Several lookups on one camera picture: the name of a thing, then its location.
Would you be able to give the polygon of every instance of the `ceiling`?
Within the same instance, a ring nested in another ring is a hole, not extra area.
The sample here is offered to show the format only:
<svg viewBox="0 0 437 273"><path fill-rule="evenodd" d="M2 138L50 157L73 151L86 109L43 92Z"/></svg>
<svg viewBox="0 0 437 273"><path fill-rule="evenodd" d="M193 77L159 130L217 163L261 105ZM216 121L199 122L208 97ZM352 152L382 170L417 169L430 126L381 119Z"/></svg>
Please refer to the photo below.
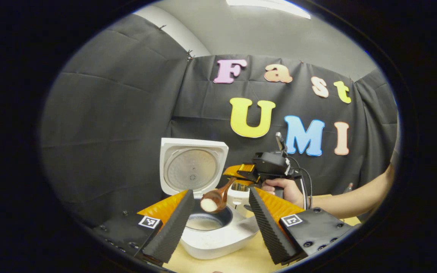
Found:
<svg viewBox="0 0 437 273"><path fill-rule="evenodd" d="M226 0L163 0L153 4L175 16L213 55L295 58L357 80L375 62L350 38L312 14L311 20Z"/></svg>

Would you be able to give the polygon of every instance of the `ceiling light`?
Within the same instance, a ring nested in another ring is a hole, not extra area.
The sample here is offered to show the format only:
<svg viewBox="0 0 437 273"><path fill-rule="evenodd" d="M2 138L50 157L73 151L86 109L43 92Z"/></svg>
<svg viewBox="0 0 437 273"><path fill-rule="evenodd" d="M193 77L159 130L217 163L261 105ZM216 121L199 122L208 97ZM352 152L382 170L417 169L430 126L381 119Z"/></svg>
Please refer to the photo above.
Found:
<svg viewBox="0 0 437 273"><path fill-rule="evenodd" d="M254 6L281 10L290 14L311 19L310 14L297 5L285 0L226 0L229 6Z"/></svg>

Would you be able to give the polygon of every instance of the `human hand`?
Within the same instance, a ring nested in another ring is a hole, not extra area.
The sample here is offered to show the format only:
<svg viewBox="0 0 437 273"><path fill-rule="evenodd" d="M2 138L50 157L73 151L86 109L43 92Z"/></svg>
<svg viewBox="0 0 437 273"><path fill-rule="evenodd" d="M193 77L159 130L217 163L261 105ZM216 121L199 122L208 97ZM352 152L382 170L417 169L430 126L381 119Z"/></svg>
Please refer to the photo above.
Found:
<svg viewBox="0 0 437 273"><path fill-rule="evenodd" d="M276 178L272 180L266 180L262 183L262 190L274 194L274 187L284 188L283 198L300 208L303 209L303 194L296 185L294 180L289 180L286 178Z"/></svg>

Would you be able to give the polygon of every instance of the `wooden spoon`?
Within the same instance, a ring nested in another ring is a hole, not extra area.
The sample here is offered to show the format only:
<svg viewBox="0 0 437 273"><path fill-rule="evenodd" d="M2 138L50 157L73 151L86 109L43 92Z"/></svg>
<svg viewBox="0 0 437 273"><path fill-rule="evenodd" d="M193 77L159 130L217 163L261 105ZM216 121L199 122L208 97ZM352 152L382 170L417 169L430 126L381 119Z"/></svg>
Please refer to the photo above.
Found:
<svg viewBox="0 0 437 273"><path fill-rule="evenodd" d="M204 199L211 199L217 205L217 209L214 211L206 211L203 209L203 207L202 209L208 213L218 213L222 209L225 209L225 206L227 205L227 192L229 191L230 185L232 185L236 179L237 178L233 177L229 179L229 182L222 188L219 188L218 190L211 190L203 194L200 200L200 205Z"/></svg>

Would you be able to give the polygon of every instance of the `black fabric backdrop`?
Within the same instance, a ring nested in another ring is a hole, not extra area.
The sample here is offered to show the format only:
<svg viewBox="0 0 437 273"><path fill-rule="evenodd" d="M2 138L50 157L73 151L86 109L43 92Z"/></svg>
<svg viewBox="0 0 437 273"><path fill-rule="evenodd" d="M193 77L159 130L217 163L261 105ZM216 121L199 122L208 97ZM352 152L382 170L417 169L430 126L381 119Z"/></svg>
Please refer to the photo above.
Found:
<svg viewBox="0 0 437 273"><path fill-rule="evenodd" d="M234 83L216 84L221 59L246 59L248 66ZM269 64L288 67L293 81L265 80ZM312 76L326 81L328 98L313 92ZM338 97L336 81L349 88L350 104ZM245 138L232 130L234 97L253 101L249 126L259 123L259 100L276 104L265 136ZM350 182L357 188L387 167L397 110L379 71L355 83L293 59L221 55L187 62L176 41L132 14L90 40L56 79L41 123L42 159L62 202L93 226L165 197L159 182L162 137L223 141L229 146L226 166L237 165L255 152L276 150L274 133L286 138L287 115L298 116L305 129L314 119L325 123L321 156L292 155L311 174L315 195L340 194ZM348 155L333 152L337 121L350 126Z"/></svg>

